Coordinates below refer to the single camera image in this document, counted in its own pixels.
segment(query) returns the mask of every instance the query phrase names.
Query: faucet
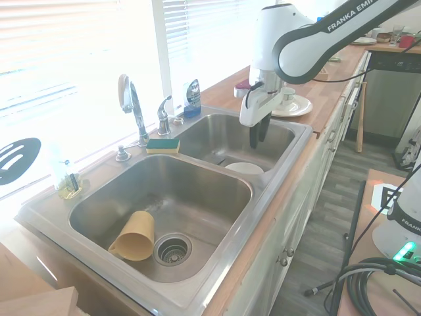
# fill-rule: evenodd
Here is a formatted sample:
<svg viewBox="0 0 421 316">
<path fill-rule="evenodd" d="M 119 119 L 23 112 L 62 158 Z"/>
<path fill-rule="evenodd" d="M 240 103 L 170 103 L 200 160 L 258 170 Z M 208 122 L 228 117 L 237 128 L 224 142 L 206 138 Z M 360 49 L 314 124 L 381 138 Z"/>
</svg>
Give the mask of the faucet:
<svg viewBox="0 0 421 316">
<path fill-rule="evenodd" d="M 133 111 L 137 127 L 139 128 L 139 142 L 136 145 L 146 147 L 149 141 L 149 135 L 146 133 L 139 98 L 137 97 L 133 82 L 126 74 L 122 74 L 118 79 L 118 98 L 120 100 L 120 106 L 125 113 L 131 113 Z"/>
<path fill-rule="evenodd" d="M 170 123 L 168 122 L 168 114 L 165 111 L 165 103 L 168 100 L 171 100 L 172 96 L 169 95 L 162 101 L 161 105 L 158 108 L 158 118 L 159 118 L 159 135 L 169 135 L 171 133 Z"/>
</svg>

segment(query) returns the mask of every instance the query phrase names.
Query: sponge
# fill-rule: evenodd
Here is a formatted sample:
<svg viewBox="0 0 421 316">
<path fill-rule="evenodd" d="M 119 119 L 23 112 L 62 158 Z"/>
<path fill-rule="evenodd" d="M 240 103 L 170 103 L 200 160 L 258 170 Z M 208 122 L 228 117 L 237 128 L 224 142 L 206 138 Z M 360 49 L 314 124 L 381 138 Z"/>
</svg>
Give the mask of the sponge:
<svg viewBox="0 0 421 316">
<path fill-rule="evenodd" d="M 147 153 L 178 153 L 180 140 L 149 140 L 146 146 Z"/>
</svg>

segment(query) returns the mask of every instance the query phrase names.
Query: sink drain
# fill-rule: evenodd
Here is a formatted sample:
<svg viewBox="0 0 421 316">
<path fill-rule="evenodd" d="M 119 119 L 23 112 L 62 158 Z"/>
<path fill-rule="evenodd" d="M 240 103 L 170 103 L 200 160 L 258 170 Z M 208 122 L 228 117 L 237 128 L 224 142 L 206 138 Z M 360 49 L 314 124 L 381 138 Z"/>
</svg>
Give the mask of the sink drain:
<svg viewBox="0 0 421 316">
<path fill-rule="evenodd" d="M 173 267 L 183 263 L 191 253 L 189 238 L 181 234 L 170 234 L 157 241 L 153 256 L 161 265 Z"/>
</svg>

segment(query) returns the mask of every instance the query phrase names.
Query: stainless steel sink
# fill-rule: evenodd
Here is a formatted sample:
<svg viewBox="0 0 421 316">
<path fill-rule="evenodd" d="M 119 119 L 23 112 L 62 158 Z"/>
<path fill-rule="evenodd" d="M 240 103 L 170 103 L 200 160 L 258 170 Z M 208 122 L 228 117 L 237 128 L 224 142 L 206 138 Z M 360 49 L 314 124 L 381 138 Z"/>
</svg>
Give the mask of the stainless steel sink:
<svg viewBox="0 0 421 316">
<path fill-rule="evenodd" d="M 148 155 L 132 147 L 132 158 L 118 163 L 112 152 L 83 171 L 89 186 L 81 194 L 64 201 L 51 188 L 28 202 L 16 219 L 153 315 L 201 315 L 312 130 L 271 120 L 265 142 L 254 150 L 237 113 L 209 107 L 171 128 L 170 137 L 181 141 L 179 154 Z M 238 161 L 265 172 L 246 175 L 224 168 Z M 154 253 L 145 261 L 124 261 L 107 248 L 138 210 L 155 218 Z"/>
<path fill-rule="evenodd" d="M 203 268 L 250 199 L 240 179 L 154 155 L 77 204 L 70 225 L 107 250 L 133 212 L 148 211 L 154 255 L 125 262 L 157 282 L 177 282 Z"/>
<path fill-rule="evenodd" d="M 294 139 L 294 133 L 284 125 L 273 125 L 266 139 L 256 149 L 249 144 L 249 128 L 237 117 L 212 114 L 203 117 L 182 132 L 180 153 L 223 167 L 238 162 L 253 163 L 268 171 Z"/>
</svg>

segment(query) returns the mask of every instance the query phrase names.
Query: white plate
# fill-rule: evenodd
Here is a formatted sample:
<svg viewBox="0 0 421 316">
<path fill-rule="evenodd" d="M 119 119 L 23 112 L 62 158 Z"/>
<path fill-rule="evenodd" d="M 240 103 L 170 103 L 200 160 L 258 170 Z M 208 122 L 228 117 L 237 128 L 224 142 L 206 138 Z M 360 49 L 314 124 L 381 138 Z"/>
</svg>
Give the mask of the white plate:
<svg viewBox="0 0 421 316">
<path fill-rule="evenodd" d="M 287 109 L 280 106 L 272 111 L 274 117 L 300 117 L 301 115 L 310 113 L 313 110 L 313 104 L 300 95 L 296 95 L 294 102 L 288 105 Z"/>
<path fill-rule="evenodd" d="M 252 163 L 232 163 L 226 168 L 243 174 L 262 174 L 264 172 L 263 169 Z"/>
<path fill-rule="evenodd" d="M 377 43 L 375 38 L 359 38 L 352 42 L 353 45 L 373 45 Z"/>
</svg>

